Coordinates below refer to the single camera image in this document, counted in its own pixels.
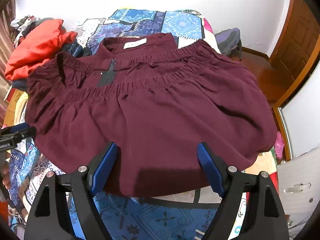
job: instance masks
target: silver bolt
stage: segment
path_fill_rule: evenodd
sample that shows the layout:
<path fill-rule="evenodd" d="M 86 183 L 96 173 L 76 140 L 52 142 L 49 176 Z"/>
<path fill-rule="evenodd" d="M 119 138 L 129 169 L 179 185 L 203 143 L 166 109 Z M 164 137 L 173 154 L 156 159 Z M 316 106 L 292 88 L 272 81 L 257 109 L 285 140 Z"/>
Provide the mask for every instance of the silver bolt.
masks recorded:
<path fill-rule="evenodd" d="M 48 177 L 48 178 L 51 178 L 53 175 L 54 175 L 54 172 L 53 172 L 53 171 L 49 171 L 49 172 L 47 173 L 47 177 Z"/>
<path fill-rule="evenodd" d="M 237 168 L 236 168 L 235 166 L 229 166 L 229 167 L 228 167 L 228 170 L 229 170 L 230 172 L 236 172 L 236 171 L 237 171 Z"/>
<path fill-rule="evenodd" d="M 79 168 L 78 168 L 78 171 L 79 172 L 85 172 L 87 170 L 87 167 L 86 166 L 80 166 Z"/>
<path fill-rule="evenodd" d="M 262 171 L 261 176 L 264 178 L 267 178 L 269 176 L 269 174 L 266 171 Z"/>

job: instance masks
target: curtain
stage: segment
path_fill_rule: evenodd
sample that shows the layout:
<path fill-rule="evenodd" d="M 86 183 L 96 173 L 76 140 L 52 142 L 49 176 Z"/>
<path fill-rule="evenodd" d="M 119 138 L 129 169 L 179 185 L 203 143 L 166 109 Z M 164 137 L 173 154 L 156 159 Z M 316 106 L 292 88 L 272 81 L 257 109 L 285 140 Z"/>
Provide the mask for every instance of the curtain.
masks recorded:
<path fill-rule="evenodd" d="M 0 126 L 3 124 L 8 103 L 4 98 L 10 88 L 9 82 L 4 78 L 5 66 L 14 50 L 11 35 L 14 28 L 10 22 L 15 18 L 15 0 L 10 0 L 0 14 Z"/>

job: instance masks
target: maroon dress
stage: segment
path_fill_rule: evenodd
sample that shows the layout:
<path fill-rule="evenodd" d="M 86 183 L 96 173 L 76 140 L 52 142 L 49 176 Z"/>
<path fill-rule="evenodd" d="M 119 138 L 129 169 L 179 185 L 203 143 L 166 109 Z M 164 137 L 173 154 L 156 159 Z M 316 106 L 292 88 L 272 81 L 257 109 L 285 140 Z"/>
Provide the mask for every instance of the maroon dress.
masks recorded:
<path fill-rule="evenodd" d="M 197 145 L 206 141 L 243 170 L 276 140 L 266 97 L 252 73 L 205 41 L 176 48 L 171 34 L 109 38 L 94 56 L 65 52 L 28 77 L 26 122 L 35 144 L 72 172 L 108 141 L 119 156 L 105 186 L 126 196 L 160 196 L 207 186 Z"/>

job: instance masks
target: garment tag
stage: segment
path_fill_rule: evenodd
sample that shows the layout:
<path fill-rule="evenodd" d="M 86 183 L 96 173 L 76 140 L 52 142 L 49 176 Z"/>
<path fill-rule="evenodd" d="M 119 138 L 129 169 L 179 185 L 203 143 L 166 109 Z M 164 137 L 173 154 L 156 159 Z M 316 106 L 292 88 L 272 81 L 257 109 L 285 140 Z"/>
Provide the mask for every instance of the garment tag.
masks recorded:
<path fill-rule="evenodd" d="M 137 47 L 139 45 L 145 44 L 146 42 L 147 42 L 147 38 L 144 38 L 144 39 L 139 40 L 139 41 L 127 42 L 127 43 L 124 44 L 123 49 L 134 48 L 134 47 Z"/>

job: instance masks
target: pink shoe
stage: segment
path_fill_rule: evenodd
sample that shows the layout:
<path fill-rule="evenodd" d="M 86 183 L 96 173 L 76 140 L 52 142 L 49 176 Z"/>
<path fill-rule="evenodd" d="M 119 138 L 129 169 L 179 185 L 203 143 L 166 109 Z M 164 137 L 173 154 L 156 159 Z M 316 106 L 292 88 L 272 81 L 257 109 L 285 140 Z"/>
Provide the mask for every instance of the pink shoe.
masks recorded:
<path fill-rule="evenodd" d="M 276 158 L 277 160 L 282 158 L 282 152 L 284 148 L 284 141 L 282 139 L 281 133 L 277 132 L 277 139 L 275 142 L 275 152 L 276 152 Z"/>

